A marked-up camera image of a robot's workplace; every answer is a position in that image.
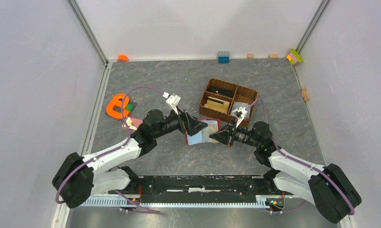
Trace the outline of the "red card holder wallet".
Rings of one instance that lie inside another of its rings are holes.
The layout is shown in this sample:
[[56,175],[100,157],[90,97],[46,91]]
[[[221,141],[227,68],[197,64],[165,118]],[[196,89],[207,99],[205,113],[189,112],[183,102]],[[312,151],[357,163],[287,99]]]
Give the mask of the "red card holder wallet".
[[219,119],[204,118],[200,120],[208,126],[193,136],[185,135],[187,145],[195,145],[200,143],[219,143],[219,141],[211,139],[210,134],[216,133],[221,129],[221,121]]

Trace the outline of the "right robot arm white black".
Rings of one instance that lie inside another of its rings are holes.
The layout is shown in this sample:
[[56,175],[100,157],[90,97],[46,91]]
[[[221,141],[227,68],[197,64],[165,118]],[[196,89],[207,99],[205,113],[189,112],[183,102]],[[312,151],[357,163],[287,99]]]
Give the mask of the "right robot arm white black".
[[336,224],[353,215],[362,203],[358,191],[338,165],[315,164],[288,153],[277,145],[268,123],[255,122],[250,130],[229,123],[210,138],[226,146],[239,142],[255,147],[256,160],[270,168],[263,181],[265,191],[292,193],[314,205],[329,222]]

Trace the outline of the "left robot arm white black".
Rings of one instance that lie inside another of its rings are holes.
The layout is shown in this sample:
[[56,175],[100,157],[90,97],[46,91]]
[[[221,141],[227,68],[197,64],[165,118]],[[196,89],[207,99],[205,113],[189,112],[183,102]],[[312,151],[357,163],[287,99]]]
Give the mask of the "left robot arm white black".
[[187,111],[172,110],[165,116],[161,110],[150,110],[137,130],[122,142],[85,156],[69,154],[52,180],[56,203],[73,209],[94,194],[112,190],[134,193],[138,189],[136,175],[128,168],[110,171],[111,168],[149,153],[157,146],[159,137],[174,131],[193,136],[207,126]]

